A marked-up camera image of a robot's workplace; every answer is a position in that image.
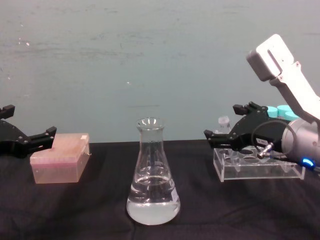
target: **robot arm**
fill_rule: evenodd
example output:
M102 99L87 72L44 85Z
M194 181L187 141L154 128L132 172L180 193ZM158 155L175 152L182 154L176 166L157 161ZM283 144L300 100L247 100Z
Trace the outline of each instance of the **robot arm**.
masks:
M44 133L26 136L12 124L1 120L14 115L15 106L8 105L0 109L0 155L13 155L25 158L28 154L50 149L55 139L57 128L54 126Z
M247 61L261 81L269 81L278 88L301 119L274 120L268 117L266 107L252 102L244 107L235 105L235 113L245 116L230 134L204 131L210 146L235 151L248 145L261 146L264 149L258 157L270 156L274 150L280 154L270 157L320 172L320 98L301 72L300 63L294 62L293 55L277 34L251 51Z

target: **clear liquid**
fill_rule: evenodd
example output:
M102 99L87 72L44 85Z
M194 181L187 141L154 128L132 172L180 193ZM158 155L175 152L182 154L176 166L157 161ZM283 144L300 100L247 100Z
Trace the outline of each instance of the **clear liquid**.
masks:
M144 225L159 225L172 220L180 210L180 200L171 178L143 176L132 182L127 212Z
M128 200L126 208L136 222L159 225L169 222L178 214L180 202L135 203Z

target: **flask rim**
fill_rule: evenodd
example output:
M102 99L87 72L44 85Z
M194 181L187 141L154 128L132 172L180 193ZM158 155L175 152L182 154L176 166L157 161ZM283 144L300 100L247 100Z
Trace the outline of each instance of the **flask rim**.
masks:
M139 130L162 130L164 129L164 120L159 117L148 116L136 121L136 127Z

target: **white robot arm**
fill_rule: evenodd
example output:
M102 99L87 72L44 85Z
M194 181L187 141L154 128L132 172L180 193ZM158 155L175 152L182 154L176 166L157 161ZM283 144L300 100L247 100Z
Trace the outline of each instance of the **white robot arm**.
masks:
M246 59L259 79L277 87L301 118L289 123L296 134L295 141L291 131L286 129L283 133L281 145L282 151L288 152L286 157L310 168L320 166L320 97L301 72L301 64L294 62L293 55L277 34L251 51Z

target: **blue led light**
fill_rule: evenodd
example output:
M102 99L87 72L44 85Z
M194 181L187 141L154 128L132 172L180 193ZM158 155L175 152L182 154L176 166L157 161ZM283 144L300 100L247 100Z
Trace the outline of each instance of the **blue led light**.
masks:
M308 158L304 158L303 160L302 160L302 162L304 163L304 164L307 164L307 165L309 165L310 167L313 167L315 164L310 160L310 159L308 159Z

